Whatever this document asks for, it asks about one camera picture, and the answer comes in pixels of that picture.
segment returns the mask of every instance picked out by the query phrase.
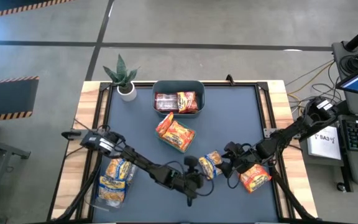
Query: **desk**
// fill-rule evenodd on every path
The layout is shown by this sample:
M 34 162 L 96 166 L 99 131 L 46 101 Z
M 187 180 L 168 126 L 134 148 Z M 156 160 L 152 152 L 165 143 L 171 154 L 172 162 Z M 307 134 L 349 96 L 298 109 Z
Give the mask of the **desk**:
M 256 81 L 236 81 L 236 83 L 255 83 Z M 267 82 L 269 97 L 272 102 L 272 110 L 275 117 L 275 123 L 277 128 L 286 128 L 292 124 L 293 118 L 290 111 L 290 106 L 287 99 L 287 93 L 285 85 L 282 80 L 262 81 Z M 76 112 L 76 119 L 92 127 L 94 121 L 94 114 L 96 108 L 96 102 L 98 99 L 99 87 L 101 82 L 84 82 L 83 89 L 81 91 L 80 102 Z M 103 95 L 101 99 L 101 110 L 99 118 L 103 118 L 104 109 L 106 107 L 107 95 Z M 267 127 L 270 126 L 269 113 L 267 112 L 267 102 L 265 97 L 261 97 L 263 112 Z M 83 129 L 79 124 L 74 123 L 74 129 Z M 68 144 L 67 153 L 78 148 L 79 141 L 70 141 Z M 298 141 L 292 141 L 291 144 L 299 146 Z M 76 154 L 71 155 L 63 164 L 62 173 L 58 180 L 57 189 L 55 192 L 55 198 L 52 201 L 49 218 L 57 218 L 64 210 L 69 206 L 74 199 L 78 190 L 81 187 L 82 174 L 84 172 L 85 159 L 87 151 L 79 151 Z M 283 160 L 285 163 L 285 170 L 287 172 L 287 178 L 289 186 L 292 192 L 295 194 L 300 203 L 307 209 L 309 213 L 317 216 L 316 208 L 311 194 L 311 189 L 303 163 L 301 151 L 293 148 L 287 148 L 283 153 Z M 283 208 L 283 216 L 288 216 L 286 210 L 286 200 L 283 193 L 279 190 L 280 202 Z M 84 204 L 82 216 L 76 218 L 87 217 L 88 206 Z

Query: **floor mat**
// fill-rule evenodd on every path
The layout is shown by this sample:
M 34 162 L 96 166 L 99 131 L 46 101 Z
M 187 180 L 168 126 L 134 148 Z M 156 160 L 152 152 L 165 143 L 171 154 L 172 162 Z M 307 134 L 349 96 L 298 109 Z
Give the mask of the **floor mat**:
M 38 9 L 74 0 L 0 0 L 0 16 Z

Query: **wooden table frame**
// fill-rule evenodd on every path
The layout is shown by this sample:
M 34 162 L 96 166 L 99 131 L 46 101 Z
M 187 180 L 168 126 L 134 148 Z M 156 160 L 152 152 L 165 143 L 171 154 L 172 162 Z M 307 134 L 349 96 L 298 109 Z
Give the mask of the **wooden table frame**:
M 230 86 L 229 81 L 202 81 L 206 86 Z M 136 86 L 152 86 L 154 81 L 136 82 Z M 112 97 L 112 88 L 109 82 L 84 82 L 78 104 L 76 119 L 89 128 L 97 128 L 99 125 L 107 124 Z M 264 128 L 286 128 L 293 123 L 290 106 L 282 80 L 272 81 L 236 81 L 235 85 L 254 86 L 259 103 L 260 119 Z M 73 129 L 84 129 L 77 122 L 74 122 Z M 292 145 L 299 146 L 298 141 L 292 141 Z M 70 141 L 66 153 L 70 153 L 79 146 L 79 141 Z M 78 151 L 62 162 L 62 170 L 57 182 L 55 194 L 48 214 L 48 220 L 57 218 L 69 206 L 75 195 L 81 188 L 82 183 L 87 179 L 92 165 L 96 160 L 101 159 L 96 152 L 87 150 Z M 289 184 L 291 191 L 300 201 L 302 206 L 317 216 L 316 208 L 311 194 L 307 178 L 306 168 L 303 163 L 302 153 L 294 148 L 288 147 L 284 150 L 283 156 L 278 158 L 277 170 L 280 171 L 283 179 Z M 277 215 L 279 218 L 299 218 L 294 209 L 289 205 L 280 187 L 272 181 L 273 191 L 276 196 Z M 72 219 L 78 222 L 89 223 L 92 221 L 93 207 L 81 203 Z

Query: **orange snack bag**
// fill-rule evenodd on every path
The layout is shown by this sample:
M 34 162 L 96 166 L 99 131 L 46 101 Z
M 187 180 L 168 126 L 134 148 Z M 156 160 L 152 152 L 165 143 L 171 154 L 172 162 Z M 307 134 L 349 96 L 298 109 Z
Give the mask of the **orange snack bag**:
M 174 145 L 177 149 L 185 152 L 193 140 L 194 135 L 195 132 L 193 130 L 183 127 L 178 124 L 177 121 L 173 121 L 162 138 Z
M 266 170 L 258 164 L 255 164 L 245 173 L 240 174 L 240 181 L 249 193 L 258 189 L 262 184 L 268 182 L 272 177 Z
M 173 113 L 169 113 L 157 126 L 155 131 L 158 133 L 158 135 L 161 137 L 165 134 L 169 126 L 171 126 L 173 121 Z
M 178 92 L 179 113 L 195 113 L 198 111 L 196 92 Z

